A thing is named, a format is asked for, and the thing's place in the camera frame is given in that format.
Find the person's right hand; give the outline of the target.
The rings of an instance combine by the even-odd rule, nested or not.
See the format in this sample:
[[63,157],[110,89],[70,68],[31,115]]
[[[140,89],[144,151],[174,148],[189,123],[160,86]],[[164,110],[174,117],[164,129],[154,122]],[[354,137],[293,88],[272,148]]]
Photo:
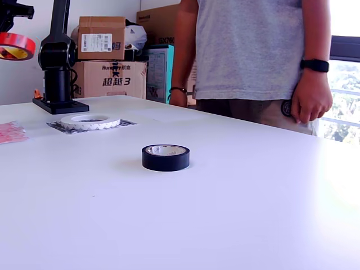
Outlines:
[[169,104],[173,106],[187,107],[187,94],[181,91],[173,91],[170,94]]

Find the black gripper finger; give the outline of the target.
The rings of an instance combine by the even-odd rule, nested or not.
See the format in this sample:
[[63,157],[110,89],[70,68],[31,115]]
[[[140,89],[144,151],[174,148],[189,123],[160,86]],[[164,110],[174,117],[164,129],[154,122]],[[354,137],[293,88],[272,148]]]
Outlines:
[[1,18],[0,32],[8,32],[14,25],[14,18],[12,16],[6,16]]

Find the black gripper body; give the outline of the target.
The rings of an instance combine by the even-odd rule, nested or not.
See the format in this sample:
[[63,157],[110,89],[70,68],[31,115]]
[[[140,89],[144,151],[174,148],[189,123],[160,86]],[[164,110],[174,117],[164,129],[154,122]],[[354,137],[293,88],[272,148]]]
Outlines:
[[1,0],[1,19],[12,19],[14,17],[32,19],[33,15],[33,6],[17,3],[17,0]]

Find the person's left hand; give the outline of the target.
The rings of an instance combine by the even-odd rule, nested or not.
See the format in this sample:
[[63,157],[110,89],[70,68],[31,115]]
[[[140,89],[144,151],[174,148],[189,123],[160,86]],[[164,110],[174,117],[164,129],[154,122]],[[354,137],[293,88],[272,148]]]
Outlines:
[[295,87],[291,115],[296,123],[306,124],[321,118],[331,106],[332,94],[327,80],[303,78]]

